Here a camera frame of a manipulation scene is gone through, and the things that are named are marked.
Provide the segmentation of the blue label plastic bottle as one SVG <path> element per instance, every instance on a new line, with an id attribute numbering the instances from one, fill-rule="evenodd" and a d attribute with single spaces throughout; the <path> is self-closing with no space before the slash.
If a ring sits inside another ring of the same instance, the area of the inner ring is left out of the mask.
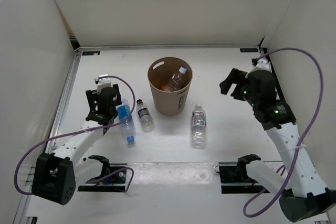
<path id="1" fill-rule="evenodd" d="M 135 127 L 131 116 L 131 109 L 127 99 L 121 100 L 121 105 L 117 107 L 118 119 L 121 127 L 121 133 L 128 144 L 135 143 Z"/>

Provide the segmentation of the black label plastic bottle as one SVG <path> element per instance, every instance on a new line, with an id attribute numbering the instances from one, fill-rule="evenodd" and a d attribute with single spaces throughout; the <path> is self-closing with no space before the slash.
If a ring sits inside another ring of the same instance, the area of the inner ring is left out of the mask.
<path id="1" fill-rule="evenodd" d="M 142 130 L 145 132 L 153 131 L 155 128 L 154 120 L 150 115 L 147 105 L 141 99 L 136 101 L 136 109 Z"/>

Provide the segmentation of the white label plastic bottle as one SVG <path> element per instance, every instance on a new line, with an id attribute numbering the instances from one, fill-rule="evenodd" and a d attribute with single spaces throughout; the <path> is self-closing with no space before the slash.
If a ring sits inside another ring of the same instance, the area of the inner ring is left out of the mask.
<path id="1" fill-rule="evenodd" d="M 203 149 L 206 139 L 206 113 L 200 104 L 195 105 L 191 116 L 191 145 Z"/>

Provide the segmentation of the clear unlabeled plastic bottle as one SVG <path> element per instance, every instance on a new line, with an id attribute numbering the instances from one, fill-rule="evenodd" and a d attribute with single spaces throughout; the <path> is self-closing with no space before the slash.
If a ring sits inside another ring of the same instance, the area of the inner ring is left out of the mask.
<path id="1" fill-rule="evenodd" d="M 165 92 L 175 92 L 181 89 L 186 79 L 187 68 L 182 66 L 175 72 L 166 84 Z"/>

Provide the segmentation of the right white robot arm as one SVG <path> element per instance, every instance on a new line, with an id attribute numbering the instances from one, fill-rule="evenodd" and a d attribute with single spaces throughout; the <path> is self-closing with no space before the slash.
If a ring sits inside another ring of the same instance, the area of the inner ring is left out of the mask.
<path id="1" fill-rule="evenodd" d="M 335 190 L 329 189 L 319 176 L 305 147 L 299 142 L 296 118 L 290 106 L 277 98 L 276 78 L 268 70 L 244 72 L 232 69 L 220 83 L 221 94 L 246 101 L 254 117 L 274 143 L 287 171 L 282 177 L 271 170 L 259 156 L 249 154 L 237 161 L 236 177 L 260 183 L 277 197 L 286 218 L 297 222 L 323 214 L 335 206 Z"/>

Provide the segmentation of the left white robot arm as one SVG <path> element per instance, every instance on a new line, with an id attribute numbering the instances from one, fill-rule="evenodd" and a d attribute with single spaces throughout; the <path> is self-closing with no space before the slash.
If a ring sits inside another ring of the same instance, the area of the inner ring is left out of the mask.
<path id="1" fill-rule="evenodd" d="M 104 136 L 107 126 L 114 123 L 121 94 L 117 84 L 102 83 L 95 90 L 87 90 L 86 96 L 89 113 L 80 132 L 52 153 L 38 156 L 31 189 L 34 196 L 65 205 L 74 195 L 80 175 L 92 173 L 99 182 L 109 179 L 111 170 L 108 166 L 95 166 L 82 157 Z"/>

